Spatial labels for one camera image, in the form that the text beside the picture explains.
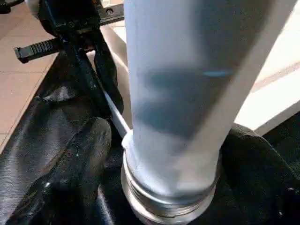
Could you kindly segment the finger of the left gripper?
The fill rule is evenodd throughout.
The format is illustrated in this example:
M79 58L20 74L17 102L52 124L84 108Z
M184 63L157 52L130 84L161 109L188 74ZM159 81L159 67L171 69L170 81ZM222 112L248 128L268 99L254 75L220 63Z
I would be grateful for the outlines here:
M109 47L100 30L93 30L95 47L94 64L104 90L108 93L120 113L123 113L124 103L118 89L117 68Z

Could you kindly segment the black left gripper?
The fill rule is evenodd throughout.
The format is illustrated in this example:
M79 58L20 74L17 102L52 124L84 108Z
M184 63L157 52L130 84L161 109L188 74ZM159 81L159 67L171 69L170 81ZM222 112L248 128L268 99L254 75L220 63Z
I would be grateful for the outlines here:
M124 20L124 4L103 7L98 0L26 0L26 6L53 39L14 48L17 59L27 63L65 50L75 70L75 79L103 118L110 109L85 51L67 35L86 33L93 28Z

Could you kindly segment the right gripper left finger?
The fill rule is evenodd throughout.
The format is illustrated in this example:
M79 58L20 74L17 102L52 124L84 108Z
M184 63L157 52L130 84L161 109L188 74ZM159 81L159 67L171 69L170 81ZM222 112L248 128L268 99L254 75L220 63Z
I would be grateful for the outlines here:
M6 224L88 225L111 140L106 120L87 121L32 183Z

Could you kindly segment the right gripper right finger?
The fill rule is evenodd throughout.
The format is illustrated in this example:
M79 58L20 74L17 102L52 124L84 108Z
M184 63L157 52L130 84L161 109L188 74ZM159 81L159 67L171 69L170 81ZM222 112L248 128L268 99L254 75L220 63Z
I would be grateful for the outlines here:
M300 223L300 179L265 138L234 124L221 154L227 181L247 224Z

